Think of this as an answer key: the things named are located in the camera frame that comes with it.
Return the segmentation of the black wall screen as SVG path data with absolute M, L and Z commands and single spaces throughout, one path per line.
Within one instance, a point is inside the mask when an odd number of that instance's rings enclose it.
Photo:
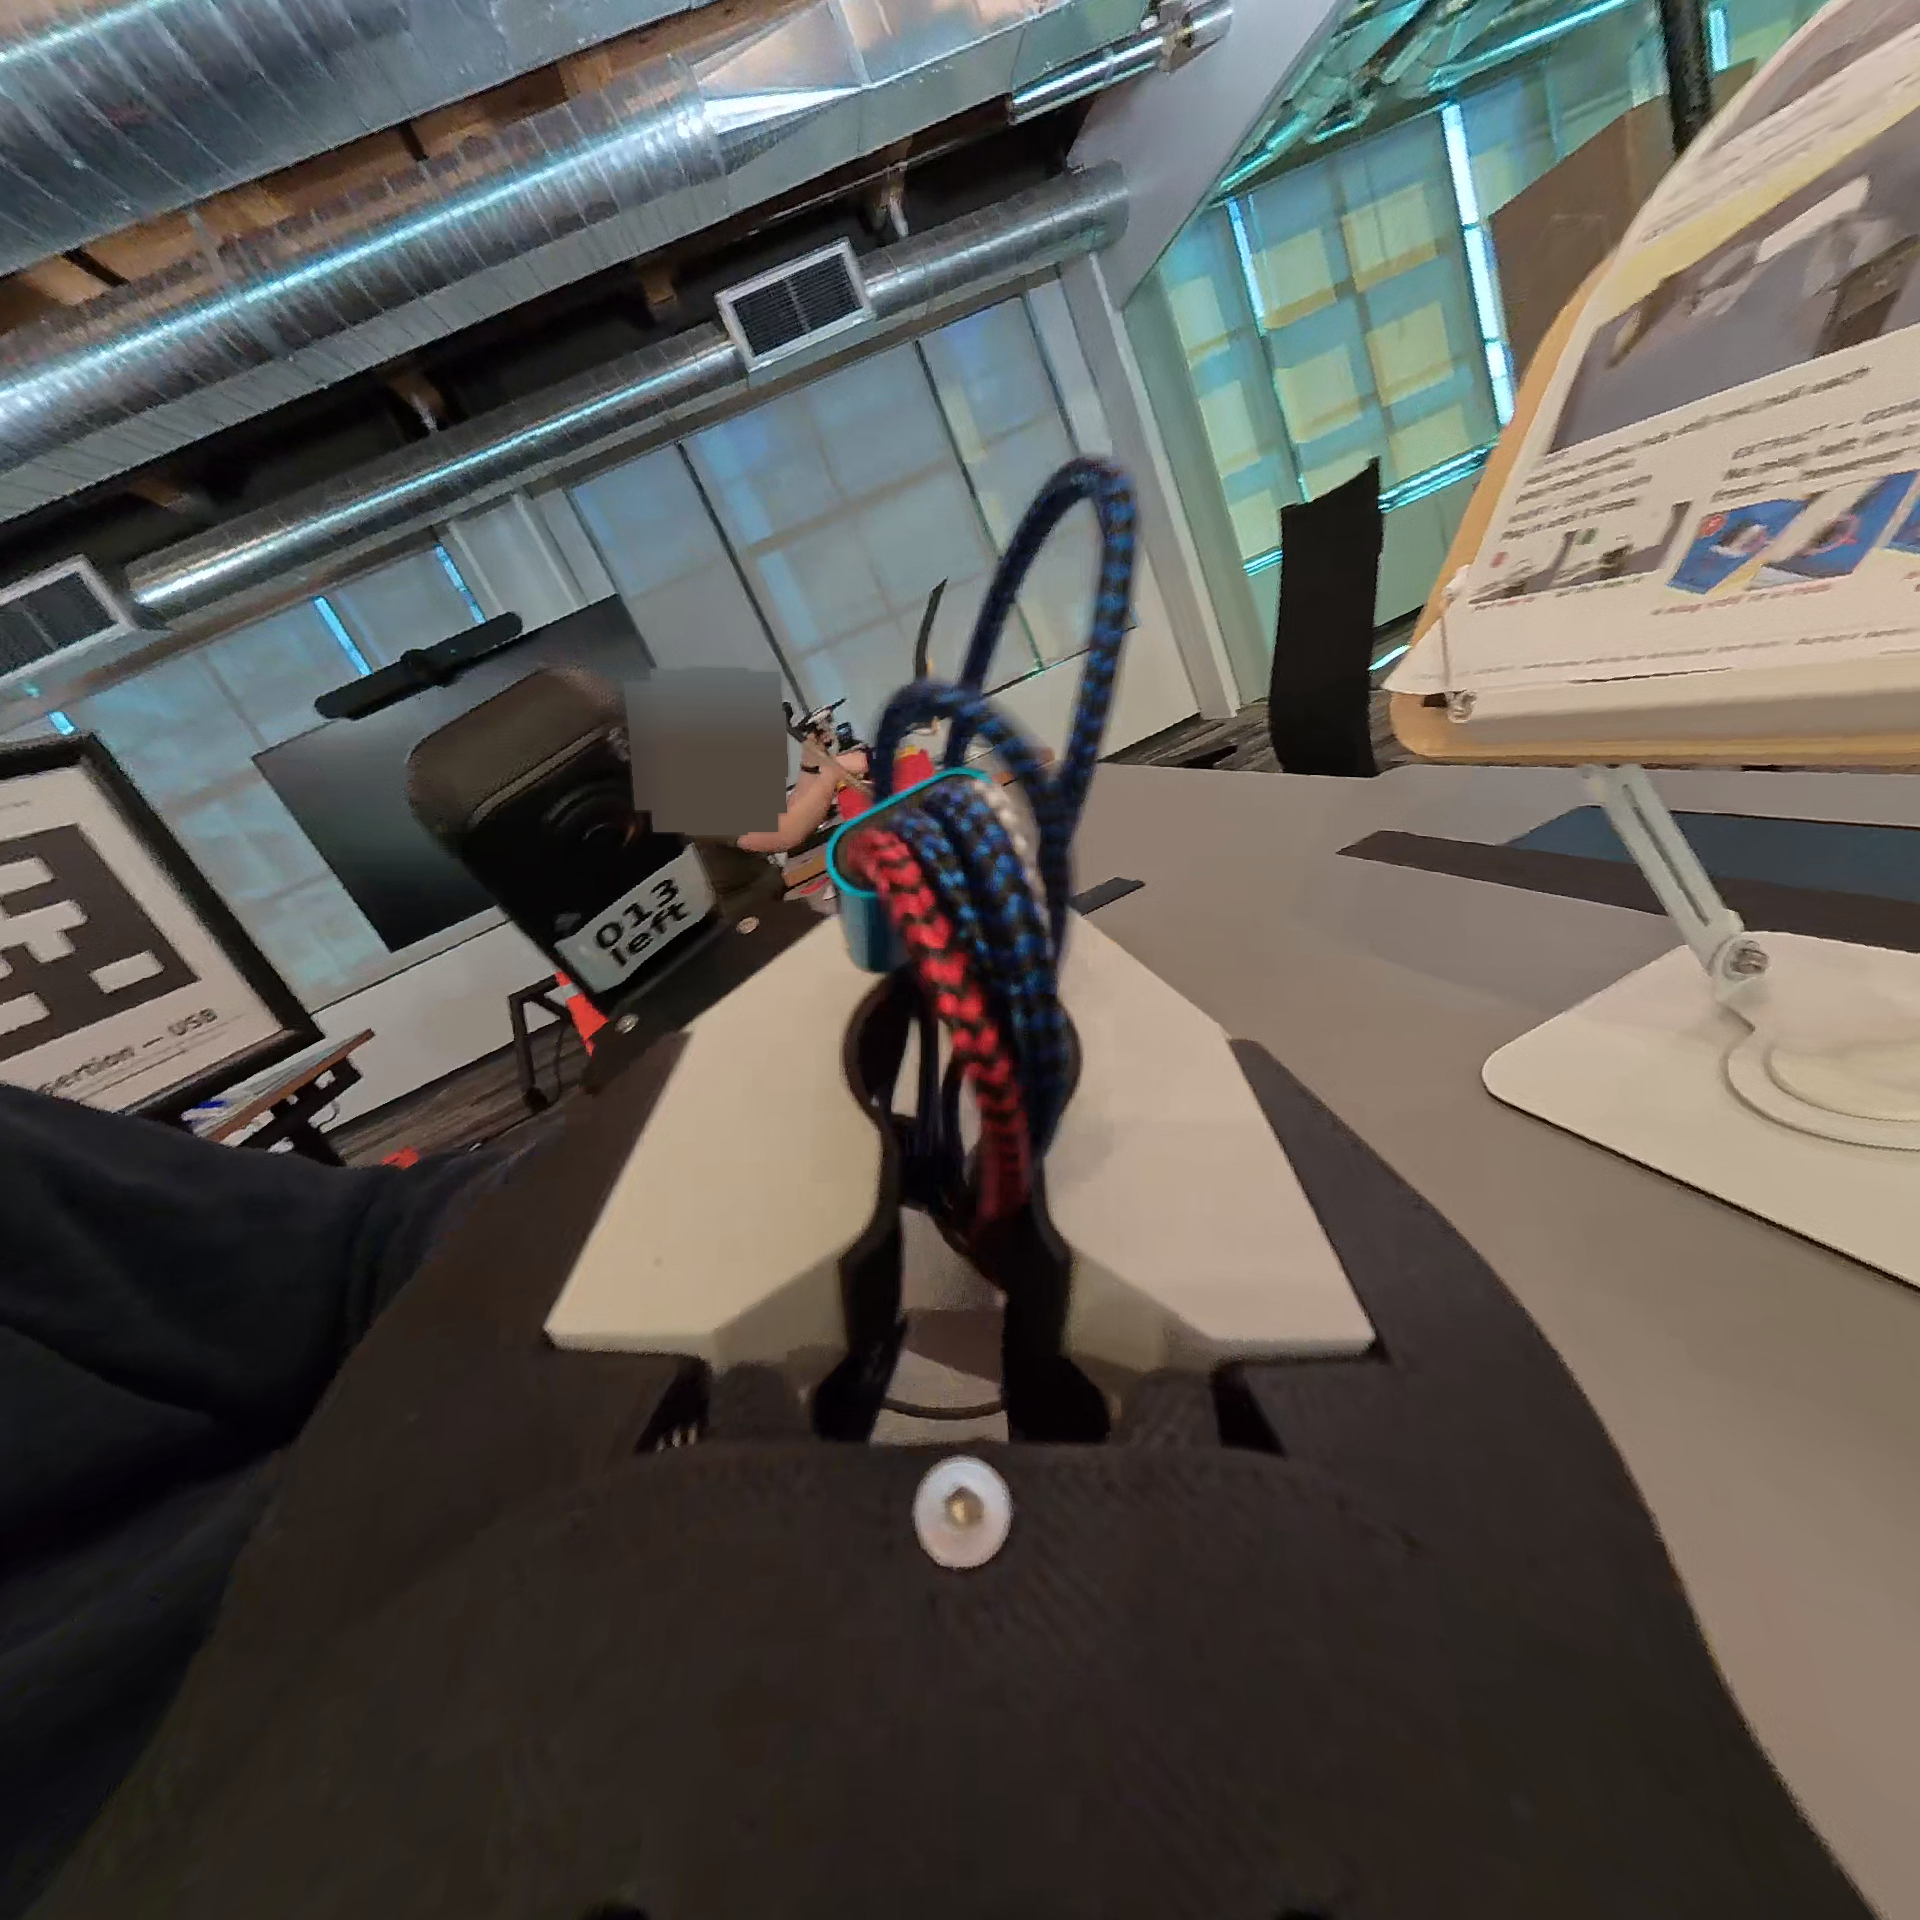
M 417 820 L 408 760 L 431 734 L 530 672 L 576 665 L 623 682 L 654 658 L 623 596 L 607 596 L 521 634 L 444 687 L 364 718 L 329 718 L 254 756 L 275 797 L 391 950 L 492 910 L 480 882 Z

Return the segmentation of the black office chair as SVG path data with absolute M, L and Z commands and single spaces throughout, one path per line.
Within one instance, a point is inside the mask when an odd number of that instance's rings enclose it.
M 1281 514 L 1281 601 L 1267 732 L 1291 777 L 1376 777 L 1374 641 L 1382 465 Z

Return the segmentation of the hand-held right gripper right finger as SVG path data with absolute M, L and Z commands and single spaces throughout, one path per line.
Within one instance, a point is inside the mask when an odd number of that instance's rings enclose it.
M 1087 918 L 1064 1014 L 1076 1077 L 1011 1213 L 1011 1436 L 1097 1441 L 1146 1375 L 1370 1352 L 1225 1029 Z

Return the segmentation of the person's left forearm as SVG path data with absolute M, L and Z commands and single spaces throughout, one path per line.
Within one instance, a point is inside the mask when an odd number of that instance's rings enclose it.
M 6 1534 L 291 1437 L 438 1240 L 551 1140 L 338 1168 L 6 1088 Z

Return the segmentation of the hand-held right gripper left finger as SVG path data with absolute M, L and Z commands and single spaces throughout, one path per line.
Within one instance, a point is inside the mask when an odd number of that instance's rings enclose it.
M 878 984 L 804 916 L 768 966 L 654 1057 L 665 1077 L 544 1318 L 564 1352 L 763 1367 L 819 1436 L 862 1441 L 903 1343 L 892 1145 L 848 1084 Z

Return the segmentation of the black video bar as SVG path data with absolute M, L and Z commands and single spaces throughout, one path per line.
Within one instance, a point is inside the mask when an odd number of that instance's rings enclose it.
M 496 615 L 474 628 L 403 652 L 391 665 L 322 693 L 316 714 L 324 722 L 360 722 L 414 696 L 457 682 L 480 663 L 504 655 L 524 639 L 520 615 Z

